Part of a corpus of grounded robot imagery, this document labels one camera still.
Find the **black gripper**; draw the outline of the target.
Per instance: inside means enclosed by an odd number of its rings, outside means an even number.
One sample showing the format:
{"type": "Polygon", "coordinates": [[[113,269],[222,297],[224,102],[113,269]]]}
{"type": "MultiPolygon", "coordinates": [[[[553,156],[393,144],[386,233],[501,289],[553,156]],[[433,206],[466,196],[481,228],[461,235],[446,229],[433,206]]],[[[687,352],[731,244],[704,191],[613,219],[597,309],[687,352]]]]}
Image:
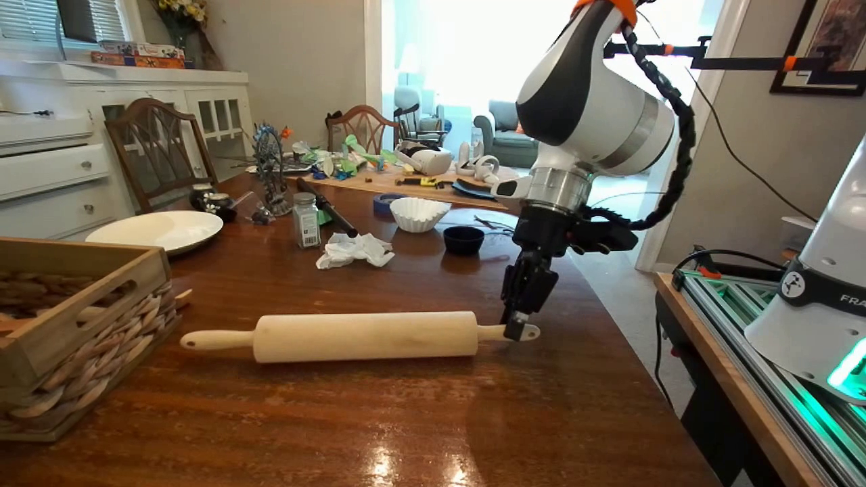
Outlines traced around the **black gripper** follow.
{"type": "Polygon", "coordinates": [[[630,221],[608,208],[580,206],[573,214],[528,206],[513,228],[512,242],[520,256],[505,269],[504,281],[504,336],[523,336],[523,313],[540,312],[558,285],[553,259],[569,250],[586,252],[628,252],[635,247],[630,221]]]}

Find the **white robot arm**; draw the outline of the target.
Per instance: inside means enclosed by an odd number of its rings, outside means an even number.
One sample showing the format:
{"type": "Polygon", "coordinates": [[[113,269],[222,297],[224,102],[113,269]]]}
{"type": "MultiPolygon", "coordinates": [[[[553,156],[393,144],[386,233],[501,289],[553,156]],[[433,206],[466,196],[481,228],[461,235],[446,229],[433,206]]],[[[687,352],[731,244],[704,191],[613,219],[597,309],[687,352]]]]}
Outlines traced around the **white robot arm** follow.
{"type": "Polygon", "coordinates": [[[520,212],[516,259],[504,273],[504,336],[538,336],[530,317],[544,306],[569,250],[626,252],[635,233],[664,221],[692,168],[696,118],[678,90],[635,41],[645,0],[577,0],[516,97],[523,131],[538,144],[530,173],[501,182],[492,196],[520,212]],[[596,177],[630,177],[676,148],[676,168],[654,212],[626,219],[586,204],[596,177]]]}

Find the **robot base mounting platform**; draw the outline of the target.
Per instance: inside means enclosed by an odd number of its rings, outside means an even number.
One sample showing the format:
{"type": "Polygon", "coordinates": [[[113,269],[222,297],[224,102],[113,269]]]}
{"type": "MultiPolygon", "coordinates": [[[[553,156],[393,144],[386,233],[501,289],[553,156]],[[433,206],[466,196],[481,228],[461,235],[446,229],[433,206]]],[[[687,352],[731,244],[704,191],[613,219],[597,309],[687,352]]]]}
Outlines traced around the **robot base mounting platform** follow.
{"type": "Polygon", "coordinates": [[[866,417],[829,388],[823,363],[777,363],[750,328],[774,301],[757,273],[701,265],[658,270],[654,328],[672,340],[692,396],[678,417],[722,485],[866,487],[866,417]]]}

